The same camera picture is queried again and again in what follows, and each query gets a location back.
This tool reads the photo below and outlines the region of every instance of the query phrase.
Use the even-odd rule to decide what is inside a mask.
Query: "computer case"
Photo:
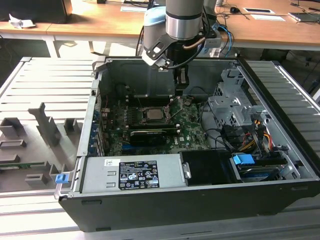
[[[71,0],[0,0],[0,21],[8,21],[11,14],[35,23],[65,24],[71,13]]]

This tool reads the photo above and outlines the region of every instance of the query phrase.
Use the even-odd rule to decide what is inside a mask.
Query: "blue latch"
[[[251,154],[237,154],[233,157],[233,161],[238,164],[255,164],[255,160]]]
[[[56,184],[67,184],[69,182],[69,173],[61,173],[55,177]]]

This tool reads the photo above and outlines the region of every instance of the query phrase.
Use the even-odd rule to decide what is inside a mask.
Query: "desk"
[[[291,6],[288,0],[228,0],[243,7],[271,9],[277,15],[288,12],[302,12]],[[316,2],[301,1],[300,5],[320,8]],[[143,25],[144,13],[121,12],[121,5],[116,2],[96,4],[95,0],[72,0],[73,15],[68,24],[37,23],[37,28],[14,29],[7,22],[0,22],[0,34],[11,39],[44,40],[52,57],[58,57],[54,41],[102,41],[112,43],[136,43]],[[215,11],[229,13],[230,6],[216,7]],[[296,23],[290,16],[283,16],[285,21],[255,20],[247,15],[231,15],[227,26],[235,37],[235,47],[268,48],[286,50],[320,51],[320,25]],[[222,33],[224,41],[227,35]]]
[[[303,12],[291,6],[289,0],[229,0],[228,3],[233,7],[236,5],[243,14],[247,14],[243,8],[270,9],[275,15]],[[308,11],[309,7],[319,9],[320,3],[300,1],[300,6]],[[216,7],[215,12],[230,14],[230,6]],[[317,23],[297,23],[291,16],[282,16],[285,21],[255,20],[250,15],[246,16],[250,20],[243,15],[231,15],[226,20],[234,35],[235,47],[320,51],[320,25]],[[218,20],[225,24],[222,17]]]

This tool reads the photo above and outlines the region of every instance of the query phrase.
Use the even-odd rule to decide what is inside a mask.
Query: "warning label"
[[[120,162],[119,189],[159,188],[157,161]]]

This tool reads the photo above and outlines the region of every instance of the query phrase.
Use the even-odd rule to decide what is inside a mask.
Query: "paper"
[[[255,20],[286,21],[280,16],[251,14]]]
[[[9,14],[9,17],[9,23],[16,29],[31,28],[36,26],[31,20],[21,20],[11,16],[11,14]]]
[[[135,7],[135,6],[122,6],[120,8],[121,12],[136,12],[136,13],[145,13],[147,9],[145,7]]]

